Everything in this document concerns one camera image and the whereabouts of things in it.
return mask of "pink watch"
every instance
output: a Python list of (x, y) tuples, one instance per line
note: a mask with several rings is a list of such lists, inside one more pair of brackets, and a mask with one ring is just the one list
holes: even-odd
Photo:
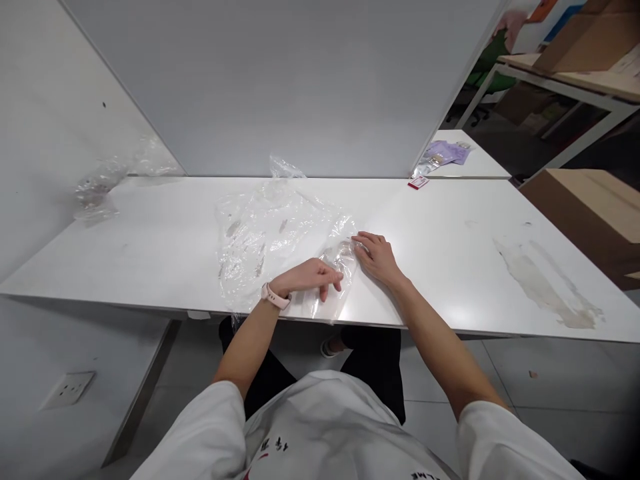
[(264, 300), (269, 300), (272, 304), (274, 304), (280, 310), (284, 310), (291, 303), (291, 294), (289, 294), (289, 296), (284, 299), (276, 295), (274, 292), (272, 292), (272, 290), (269, 288), (268, 283), (265, 283), (262, 286), (262, 292), (260, 292), (260, 298)]

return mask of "red small box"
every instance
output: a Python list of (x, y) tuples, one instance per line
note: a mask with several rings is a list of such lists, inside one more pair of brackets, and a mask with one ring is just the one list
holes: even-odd
[(411, 188), (415, 188), (416, 190), (420, 190), (422, 187), (424, 187), (427, 184), (428, 181), (429, 181), (429, 179), (424, 178), (422, 175), (418, 175), (416, 178), (411, 180), (408, 183), (408, 185)]

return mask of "cardboard box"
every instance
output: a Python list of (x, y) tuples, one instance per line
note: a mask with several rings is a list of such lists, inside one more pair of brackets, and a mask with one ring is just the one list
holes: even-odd
[(580, 11), (569, 19), (533, 67), (550, 73), (608, 70), (638, 43), (640, 11)]
[(493, 111), (514, 125), (520, 125), (530, 114), (542, 112), (554, 98), (553, 92), (520, 82), (506, 92)]
[(622, 13), (640, 11), (638, 0), (588, 0), (580, 13)]
[(622, 290), (640, 288), (640, 193), (604, 170), (550, 169), (520, 192)]
[(618, 60), (609, 71), (626, 77), (640, 77), (640, 43)]
[(554, 101), (547, 105), (542, 112), (530, 113), (520, 124), (520, 128), (527, 130), (532, 135), (542, 135), (568, 111), (567, 105), (563, 105), (560, 101)]

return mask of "hand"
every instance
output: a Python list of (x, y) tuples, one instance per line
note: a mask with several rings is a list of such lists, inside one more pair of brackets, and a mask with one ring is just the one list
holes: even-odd
[(358, 232), (358, 235), (351, 237), (351, 239), (362, 243), (369, 250), (367, 252), (360, 245), (356, 245), (355, 255), (364, 269), (374, 278), (380, 280), (388, 288), (407, 279), (395, 262), (391, 244), (382, 235)]
[(297, 267), (287, 270), (269, 282), (269, 288), (278, 296), (286, 298), (292, 291), (320, 288), (320, 300), (329, 294), (329, 284), (340, 291), (342, 273), (332, 269), (320, 259), (309, 259)]

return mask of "table surface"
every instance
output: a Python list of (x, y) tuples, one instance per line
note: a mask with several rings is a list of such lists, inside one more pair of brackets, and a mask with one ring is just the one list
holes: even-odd
[(538, 60), (539, 56), (539, 53), (502, 55), (498, 57), (498, 61), (542, 77), (558, 80), (586, 90), (613, 95), (633, 103), (640, 103), (640, 80), (634, 77), (610, 71), (546, 73), (533, 68), (533, 64)]
[(511, 175), (496, 160), (482, 150), (470, 136), (462, 130), (438, 130), (433, 140), (449, 143), (463, 141), (471, 145), (471, 151), (464, 165), (449, 163), (427, 175), (427, 178), (468, 178), (468, 179), (509, 179)]
[[(226, 311), (214, 205), (262, 181), (130, 177), (111, 192), (118, 216), (73, 223), (0, 293)], [(459, 332), (640, 343), (640, 309), (505, 180), (434, 179), (418, 191), (398, 179), (290, 182), (385, 235), (402, 270)], [(316, 254), (299, 247), (291, 262)], [(295, 309), (285, 315), (300, 318)], [(337, 321), (402, 326), (362, 271)]]

